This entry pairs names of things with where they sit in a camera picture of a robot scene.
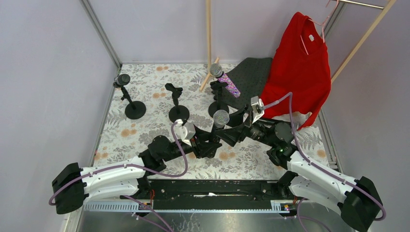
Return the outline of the silver head black microphone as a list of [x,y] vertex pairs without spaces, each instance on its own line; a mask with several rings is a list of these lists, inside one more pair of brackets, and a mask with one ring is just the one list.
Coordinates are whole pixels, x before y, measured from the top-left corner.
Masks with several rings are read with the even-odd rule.
[[229,113],[222,109],[217,110],[213,114],[213,120],[214,120],[214,124],[211,130],[209,142],[218,143],[220,139],[216,136],[215,132],[217,130],[224,129],[225,125],[228,124],[228,122],[230,121]]

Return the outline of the black mic stand back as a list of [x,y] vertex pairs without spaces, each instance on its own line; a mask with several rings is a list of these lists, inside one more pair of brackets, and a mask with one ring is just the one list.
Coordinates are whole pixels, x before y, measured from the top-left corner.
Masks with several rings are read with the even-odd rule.
[[214,102],[208,107],[208,114],[211,117],[213,117],[214,113],[218,110],[225,110],[229,113],[229,106],[222,101],[222,93],[227,86],[227,83],[220,81],[210,83],[210,87],[212,89],[211,93],[214,94]]

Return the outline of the black mic stand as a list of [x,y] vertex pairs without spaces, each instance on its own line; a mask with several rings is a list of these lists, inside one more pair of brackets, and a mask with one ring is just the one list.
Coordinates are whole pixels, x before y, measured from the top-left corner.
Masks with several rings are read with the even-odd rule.
[[180,105],[178,101],[178,98],[182,95],[183,88],[174,87],[171,83],[165,84],[165,88],[172,93],[172,100],[174,103],[174,107],[171,108],[168,114],[170,121],[174,123],[178,119],[184,121],[188,120],[190,117],[188,108]]
[[208,107],[208,114],[211,117],[213,117],[214,113],[218,110],[225,110],[229,113],[229,106],[222,101],[222,93],[227,86],[227,83],[220,81],[210,83],[210,87],[212,89],[211,93],[214,94],[214,102]]
[[120,88],[123,94],[121,100],[123,101],[124,99],[126,99],[129,102],[124,111],[125,116],[132,120],[140,119],[141,117],[143,117],[146,113],[146,105],[141,101],[133,101],[125,86],[118,88]]

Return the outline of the purple glitter microphone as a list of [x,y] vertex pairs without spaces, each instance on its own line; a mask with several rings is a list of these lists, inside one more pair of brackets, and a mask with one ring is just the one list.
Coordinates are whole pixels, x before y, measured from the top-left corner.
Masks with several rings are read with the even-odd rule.
[[241,95],[241,92],[233,83],[233,81],[229,78],[229,76],[223,71],[222,67],[218,63],[212,63],[209,68],[210,74],[217,78],[217,80],[221,83],[226,83],[227,86],[225,87],[228,92],[230,92],[235,98],[238,98]]

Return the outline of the black mic stand front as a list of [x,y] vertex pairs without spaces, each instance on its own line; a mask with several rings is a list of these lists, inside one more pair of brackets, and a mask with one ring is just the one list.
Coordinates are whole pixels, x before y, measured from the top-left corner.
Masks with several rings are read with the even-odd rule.
[[123,94],[121,100],[123,101],[124,99],[126,99],[129,102],[124,111],[125,116],[132,120],[140,119],[141,117],[143,117],[146,113],[146,105],[141,101],[133,101],[125,86],[118,88],[120,88]]

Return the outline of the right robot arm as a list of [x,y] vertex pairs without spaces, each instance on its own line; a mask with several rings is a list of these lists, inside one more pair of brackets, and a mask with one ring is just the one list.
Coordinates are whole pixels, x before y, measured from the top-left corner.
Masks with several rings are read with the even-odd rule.
[[303,154],[295,145],[290,122],[281,120],[253,121],[253,113],[240,125],[217,130],[216,136],[230,146],[250,138],[271,148],[269,159],[284,168],[284,185],[301,198],[319,203],[337,214],[352,229],[366,232],[378,214],[385,210],[372,180],[342,174]]

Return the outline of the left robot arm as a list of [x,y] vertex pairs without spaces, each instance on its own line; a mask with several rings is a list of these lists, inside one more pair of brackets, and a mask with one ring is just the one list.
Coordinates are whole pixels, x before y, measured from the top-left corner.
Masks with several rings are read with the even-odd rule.
[[166,162],[182,157],[187,163],[189,153],[208,157],[222,146],[210,142],[209,136],[209,132],[195,128],[187,143],[177,137],[172,142],[163,135],[156,136],[138,156],[117,163],[83,168],[77,162],[68,164],[52,181],[53,195],[48,203],[56,208],[57,214],[63,215],[91,200],[132,196],[147,186],[150,175],[181,177],[188,168],[180,174],[165,174]]

